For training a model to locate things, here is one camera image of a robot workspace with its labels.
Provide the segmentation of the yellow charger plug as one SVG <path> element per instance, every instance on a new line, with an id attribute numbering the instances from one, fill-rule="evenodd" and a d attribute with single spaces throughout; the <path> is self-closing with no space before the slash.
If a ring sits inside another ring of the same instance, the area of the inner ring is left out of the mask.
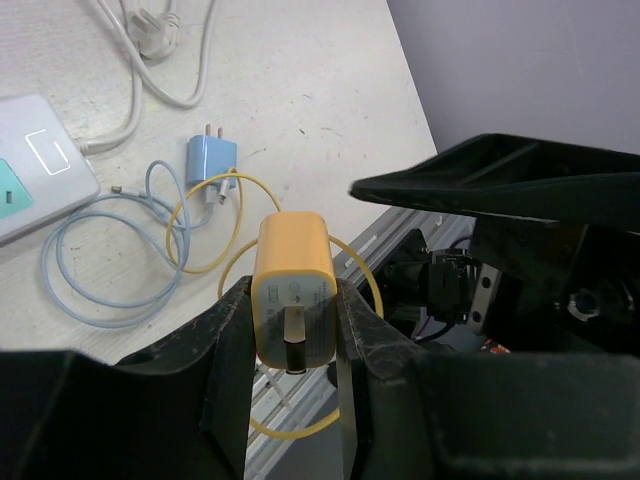
<path id="1" fill-rule="evenodd" d="M 282 211 L 261 223 L 251 280 L 256 353 L 270 368 L 299 375 L 336 350 L 337 281 L 324 219 Z"/>

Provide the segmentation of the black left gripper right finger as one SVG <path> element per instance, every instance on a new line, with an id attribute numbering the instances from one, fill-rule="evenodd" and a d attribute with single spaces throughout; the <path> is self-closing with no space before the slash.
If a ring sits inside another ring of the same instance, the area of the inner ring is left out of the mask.
<path id="1" fill-rule="evenodd" d="M 639 362 L 421 348 L 348 282 L 335 298 L 348 479 L 635 479 Z"/>

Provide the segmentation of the white multicolour power strip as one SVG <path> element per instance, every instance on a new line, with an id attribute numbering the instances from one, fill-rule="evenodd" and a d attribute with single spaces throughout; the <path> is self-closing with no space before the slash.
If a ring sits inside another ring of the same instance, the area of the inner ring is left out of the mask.
<path id="1" fill-rule="evenodd" d="M 1 244 L 85 205 L 100 192 L 88 160 L 50 103 L 1 99 Z"/>

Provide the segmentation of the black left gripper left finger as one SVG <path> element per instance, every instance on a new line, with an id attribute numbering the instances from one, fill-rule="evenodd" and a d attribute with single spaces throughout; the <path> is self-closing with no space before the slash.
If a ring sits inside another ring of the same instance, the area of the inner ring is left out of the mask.
<path id="1" fill-rule="evenodd" d="M 108 365 L 1 357 L 5 479 L 240 479 L 256 350 L 241 278 L 211 308 Z"/>

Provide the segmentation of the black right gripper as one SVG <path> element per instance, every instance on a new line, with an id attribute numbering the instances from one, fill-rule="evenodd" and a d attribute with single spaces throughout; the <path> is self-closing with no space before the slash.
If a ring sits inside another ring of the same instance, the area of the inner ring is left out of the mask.
<path id="1" fill-rule="evenodd" d="M 511 351 L 639 352 L 636 154 L 481 134 L 405 170 L 359 179 L 358 200 L 480 219 L 430 250 L 417 234 L 379 271 L 392 324 L 418 343 L 457 326 Z"/>

